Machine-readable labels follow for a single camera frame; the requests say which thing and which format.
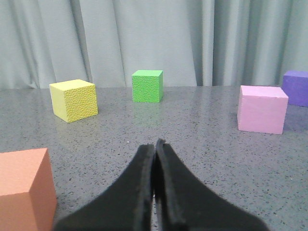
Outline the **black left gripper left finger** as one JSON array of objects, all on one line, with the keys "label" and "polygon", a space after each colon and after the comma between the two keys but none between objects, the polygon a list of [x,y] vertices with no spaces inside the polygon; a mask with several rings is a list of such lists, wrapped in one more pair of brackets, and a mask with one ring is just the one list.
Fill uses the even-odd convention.
[{"label": "black left gripper left finger", "polygon": [[141,145],[121,176],[101,195],[60,220],[56,231],[149,231],[154,145]]}]

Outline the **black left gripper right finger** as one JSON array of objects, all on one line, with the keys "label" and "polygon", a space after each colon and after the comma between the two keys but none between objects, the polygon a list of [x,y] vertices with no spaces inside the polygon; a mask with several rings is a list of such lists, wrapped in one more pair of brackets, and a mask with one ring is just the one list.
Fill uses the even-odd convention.
[{"label": "black left gripper right finger", "polygon": [[267,231],[258,217],[207,188],[181,162],[170,144],[156,144],[154,188],[163,231]]}]

